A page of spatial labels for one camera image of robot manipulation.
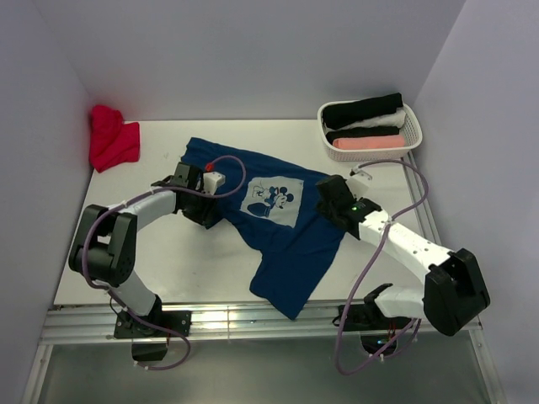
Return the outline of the blue Mickey Mouse t-shirt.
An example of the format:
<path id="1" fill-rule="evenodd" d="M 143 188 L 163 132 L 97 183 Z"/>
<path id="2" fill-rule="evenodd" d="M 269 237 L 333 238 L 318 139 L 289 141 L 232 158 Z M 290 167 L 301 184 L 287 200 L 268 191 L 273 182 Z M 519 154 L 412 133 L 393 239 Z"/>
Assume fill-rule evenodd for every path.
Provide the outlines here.
<path id="1" fill-rule="evenodd" d="M 344 231 L 316 211 L 325 173 L 254 151 L 193 137 L 182 162 L 214 163 L 226 178 L 218 220 L 229 221 L 261 254 L 250 291 L 284 316 L 297 318 L 333 263 Z"/>

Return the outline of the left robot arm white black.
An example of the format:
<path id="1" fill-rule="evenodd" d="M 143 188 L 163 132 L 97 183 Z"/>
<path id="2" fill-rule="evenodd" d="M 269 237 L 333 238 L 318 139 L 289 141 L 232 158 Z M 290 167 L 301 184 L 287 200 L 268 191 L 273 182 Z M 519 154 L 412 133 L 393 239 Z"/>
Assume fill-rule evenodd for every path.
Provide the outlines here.
<path id="1" fill-rule="evenodd" d="M 202 170 L 180 162 L 174 174 L 151 185 L 131 202 L 89 205 L 82 214 L 68 266 L 95 289 L 110 291 L 127 308 L 119 314 L 124 325 L 154 336 L 167 325 L 160 297 L 136 274 L 137 233 L 154 221 L 182 214 L 208 228 L 216 215 L 216 191 L 226 177 L 210 165 Z"/>

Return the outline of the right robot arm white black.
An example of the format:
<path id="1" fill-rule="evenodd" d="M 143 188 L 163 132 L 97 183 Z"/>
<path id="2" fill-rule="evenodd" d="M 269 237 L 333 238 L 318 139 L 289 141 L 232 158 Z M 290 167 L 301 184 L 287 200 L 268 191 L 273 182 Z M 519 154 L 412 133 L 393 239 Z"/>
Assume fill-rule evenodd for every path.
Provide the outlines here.
<path id="1" fill-rule="evenodd" d="M 349 309 L 361 330 L 380 329 L 392 320 L 426 320 L 438 332 L 453 336 L 490 306 L 491 299 L 475 255 L 428 241 L 391 219 L 367 199 L 369 178 L 332 175 L 317 182 L 318 212 L 355 239 L 380 247 L 420 283 L 403 288 L 385 283 Z"/>

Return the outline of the top black rolled shirt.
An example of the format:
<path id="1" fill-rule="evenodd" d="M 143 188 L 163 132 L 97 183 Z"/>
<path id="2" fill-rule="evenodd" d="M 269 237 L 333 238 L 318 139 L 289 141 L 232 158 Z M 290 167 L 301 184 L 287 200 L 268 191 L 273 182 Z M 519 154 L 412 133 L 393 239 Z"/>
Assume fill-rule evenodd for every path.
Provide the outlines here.
<path id="1" fill-rule="evenodd" d="M 322 120 L 329 129 L 337 130 L 355 122 L 394 114 L 402 107 L 402 94 L 391 93 L 381 97 L 325 106 L 322 109 Z"/>

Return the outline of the black rolled shirt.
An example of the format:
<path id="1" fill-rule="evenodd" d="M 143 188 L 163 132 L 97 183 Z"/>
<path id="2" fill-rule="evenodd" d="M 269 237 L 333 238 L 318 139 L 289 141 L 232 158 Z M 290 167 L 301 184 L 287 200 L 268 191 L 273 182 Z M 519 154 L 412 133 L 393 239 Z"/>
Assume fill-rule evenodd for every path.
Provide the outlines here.
<path id="1" fill-rule="evenodd" d="M 391 93 L 381 97 L 325 106 L 322 109 L 322 120 L 329 129 L 337 130 L 355 122 L 394 114 L 402 107 L 402 94 Z"/>
<path id="2" fill-rule="evenodd" d="M 400 129 L 397 126 L 355 127 L 345 130 L 331 130 L 325 137 L 328 143 L 332 144 L 340 138 L 394 136 L 398 135 L 399 132 Z"/>

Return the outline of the lower black rolled shirt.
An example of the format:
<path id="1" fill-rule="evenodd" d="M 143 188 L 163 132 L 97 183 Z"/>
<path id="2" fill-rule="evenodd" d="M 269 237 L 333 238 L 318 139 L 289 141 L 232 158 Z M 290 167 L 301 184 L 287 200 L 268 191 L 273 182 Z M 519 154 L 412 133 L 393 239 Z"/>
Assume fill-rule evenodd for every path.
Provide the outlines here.
<path id="1" fill-rule="evenodd" d="M 398 135 L 399 132 L 400 129 L 397 126 L 355 127 L 345 130 L 331 130 L 325 137 L 328 143 L 332 144 L 340 138 L 394 136 Z"/>

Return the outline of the pink rolled shirt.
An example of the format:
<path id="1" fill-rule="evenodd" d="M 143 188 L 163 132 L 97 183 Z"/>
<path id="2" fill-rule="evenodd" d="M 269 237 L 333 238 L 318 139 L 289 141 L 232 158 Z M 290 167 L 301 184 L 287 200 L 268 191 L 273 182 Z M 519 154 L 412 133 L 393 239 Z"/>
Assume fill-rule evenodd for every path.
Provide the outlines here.
<path id="1" fill-rule="evenodd" d="M 338 138 L 332 146 L 341 150 L 370 150 L 384 148 L 398 148 L 407 145 L 402 135 L 367 136 L 358 138 Z"/>

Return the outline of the white rolled shirt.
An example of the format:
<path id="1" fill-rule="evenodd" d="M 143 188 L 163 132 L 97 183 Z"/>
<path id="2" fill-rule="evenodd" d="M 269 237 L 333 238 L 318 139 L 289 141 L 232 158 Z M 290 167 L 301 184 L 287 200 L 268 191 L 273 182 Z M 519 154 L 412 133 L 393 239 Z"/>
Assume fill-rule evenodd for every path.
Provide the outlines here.
<path id="1" fill-rule="evenodd" d="M 353 128 L 374 128 L 381 126 L 392 126 L 401 128 L 405 123 L 406 117 L 407 114 L 404 108 L 399 108 L 393 114 L 385 114 L 367 120 L 357 121 L 350 125 L 346 125 L 344 128 L 346 130 Z"/>

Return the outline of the white plastic basket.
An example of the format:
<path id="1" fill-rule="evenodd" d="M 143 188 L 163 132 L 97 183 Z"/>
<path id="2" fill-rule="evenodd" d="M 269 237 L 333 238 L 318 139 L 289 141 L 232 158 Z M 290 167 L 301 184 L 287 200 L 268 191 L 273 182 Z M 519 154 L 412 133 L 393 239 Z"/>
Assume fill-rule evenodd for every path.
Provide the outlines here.
<path id="1" fill-rule="evenodd" d="M 403 104 L 403 110 L 406 114 L 403 128 L 400 133 L 403 135 L 406 144 L 402 147 L 378 148 L 378 149 L 359 149 L 342 150 L 332 146 L 328 142 L 326 133 L 327 128 L 323 123 L 323 111 L 331 105 L 349 104 L 351 100 L 333 101 L 323 104 L 319 107 L 317 113 L 318 133 L 322 140 L 323 148 L 328 157 L 337 162 L 368 162 L 382 159 L 393 159 L 405 157 L 409 152 L 416 149 L 423 141 L 423 132 L 419 121 L 409 105 Z"/>

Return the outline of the red t-shirt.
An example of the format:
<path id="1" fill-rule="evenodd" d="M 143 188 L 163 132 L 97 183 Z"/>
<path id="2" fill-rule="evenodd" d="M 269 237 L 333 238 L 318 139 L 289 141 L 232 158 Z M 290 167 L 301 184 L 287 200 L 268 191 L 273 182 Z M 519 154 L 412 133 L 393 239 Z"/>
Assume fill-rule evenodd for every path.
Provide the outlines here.
<path id="1" fill-rule="evenodd" d="M 90 112 L 89 161 L 102 173 L 122 163 L 138 162 L 141 134 L 138 122 L 126 123 L 122 113 L 105 105 L 95 105 Z"/>

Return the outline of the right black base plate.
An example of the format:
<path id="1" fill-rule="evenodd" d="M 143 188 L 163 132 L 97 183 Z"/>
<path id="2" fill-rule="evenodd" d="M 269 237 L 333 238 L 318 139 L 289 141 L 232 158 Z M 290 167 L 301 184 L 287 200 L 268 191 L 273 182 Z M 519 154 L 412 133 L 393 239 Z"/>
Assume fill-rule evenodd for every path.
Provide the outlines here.
<path id="1" fill-rule="evenodd" d="M 344 332 L 365 332 L 381 330 L 400 330 L 411 322 L 410 318 L 385 317 L 371 304 L 352 304 L 344 319 Z"/>

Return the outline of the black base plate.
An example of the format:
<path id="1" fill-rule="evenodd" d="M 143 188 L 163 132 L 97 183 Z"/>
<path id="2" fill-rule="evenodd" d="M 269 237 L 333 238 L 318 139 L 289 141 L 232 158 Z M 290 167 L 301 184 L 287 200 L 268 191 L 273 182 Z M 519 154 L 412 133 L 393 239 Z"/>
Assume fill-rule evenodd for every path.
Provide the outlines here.
<path id="1" fill-rule="evenodd" d="M 400 330 L 411 322 L 410 318 L 385 317 L 371 304 L 352 304 L 344 319 L 344 332 L 365 332 L 381 330 Z"/>
<path id="2" fill-rule="evenodd" d="M 163 311 L 157 314 L 156 318 L 143 317 L 143 320 L 188 337 L 191 314 L 191 311 Z M 164 331 L 156 330 L 135 321 L 127 312 L 122 311 L 117 316 L 114 330 L 114 338 L 116 339 L 163 338 L 167 335 Z"/>

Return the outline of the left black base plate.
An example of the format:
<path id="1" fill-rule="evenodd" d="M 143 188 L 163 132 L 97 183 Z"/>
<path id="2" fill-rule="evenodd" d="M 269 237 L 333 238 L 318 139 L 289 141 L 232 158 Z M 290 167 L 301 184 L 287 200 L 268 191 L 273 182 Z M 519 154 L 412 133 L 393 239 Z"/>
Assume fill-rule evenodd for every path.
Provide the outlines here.
<path id="1" fill-rule="evenodd" d="M 191 314 L 191 311 L 163 311 L 157 314 L 156 318 L 143 317 L 143 320 L 188 337 Z M 156 330 L 135 321 L 127 312 L 122 311 L 117 316 L 114 330 L 114 338 L 116 339 L 163 338 L 167 335 L 164 331 Z"/>

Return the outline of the aluminium rail frame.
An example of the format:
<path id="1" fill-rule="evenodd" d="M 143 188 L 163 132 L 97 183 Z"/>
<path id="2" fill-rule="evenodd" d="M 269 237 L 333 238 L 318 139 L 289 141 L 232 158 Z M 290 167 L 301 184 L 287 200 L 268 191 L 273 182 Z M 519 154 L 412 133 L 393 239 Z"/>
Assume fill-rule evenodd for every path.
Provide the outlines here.
<path id="1" fill-rule="evenodd" d="M 192 314 L 189 359 L 177 341 L 166 371 L 138 369 L 129 340 L 113 338 L 114 308 L 66 270 L 45 318 L 26 403 L 502 403 L 479 320 L 445 337 L 429 324 L 403 353 L 355 375 L 333 365 L 332 324 L 374 247 L 346 236 L 296 320 L 251 295 L 260 255 L 222 222 L 185 218 L 144 229 L 136 271 L 168 311 Z"/>

